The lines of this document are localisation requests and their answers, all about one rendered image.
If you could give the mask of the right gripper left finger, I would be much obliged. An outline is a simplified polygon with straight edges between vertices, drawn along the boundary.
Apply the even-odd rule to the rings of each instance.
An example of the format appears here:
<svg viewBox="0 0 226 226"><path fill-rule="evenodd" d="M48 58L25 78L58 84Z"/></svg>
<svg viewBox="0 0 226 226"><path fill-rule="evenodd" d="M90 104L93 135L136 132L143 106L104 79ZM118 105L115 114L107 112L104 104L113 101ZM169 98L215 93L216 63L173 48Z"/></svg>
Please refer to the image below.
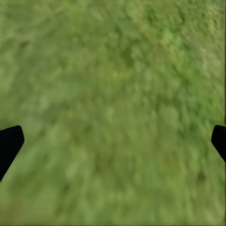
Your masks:
<svg viewBox="0 0 226 226"><path fill-rule="evenodd" d="M20 125L0 130L0 181L24 144Z"/></svg>

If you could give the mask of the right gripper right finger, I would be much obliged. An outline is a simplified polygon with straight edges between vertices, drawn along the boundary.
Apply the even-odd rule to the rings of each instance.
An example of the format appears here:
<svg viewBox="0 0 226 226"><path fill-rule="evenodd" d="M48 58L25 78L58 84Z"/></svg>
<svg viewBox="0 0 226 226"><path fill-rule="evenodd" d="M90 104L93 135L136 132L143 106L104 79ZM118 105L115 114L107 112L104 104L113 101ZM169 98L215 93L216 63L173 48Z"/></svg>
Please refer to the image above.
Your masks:
<svg viewBox="0 0 226 226"><path fill-rule="evenodd" d="M226 127L216 125L212 133L211 142L226 163Z"/></svg>

